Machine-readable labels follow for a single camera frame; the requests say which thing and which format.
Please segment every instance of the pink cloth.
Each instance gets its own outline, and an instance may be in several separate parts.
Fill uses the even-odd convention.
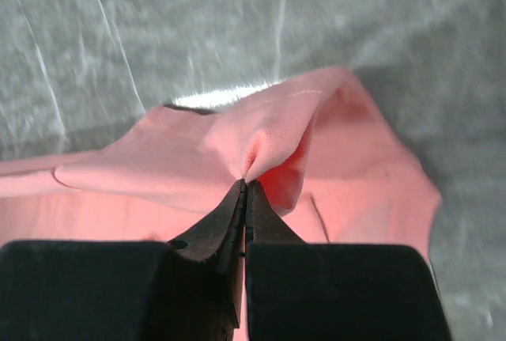
[[[103,150],[0,163],[0,245],[169,240],[240,178],[259,179],[306,241],[408,244],[428,257],[439,193],[360,82],[338,68],[219,114],[154,108]],[[235,340],[246,339],[244,324]]]

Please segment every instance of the pink fabric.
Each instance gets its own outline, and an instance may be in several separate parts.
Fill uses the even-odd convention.
[[[168,240],[240,178],[260,179],[306,241],[409,244],[428,257],[439,193],[360,82],[338,68],[219,114],[154,108],[103,150],[0,163],[0,245]],[[244,324],[236,340],[246,339]]]

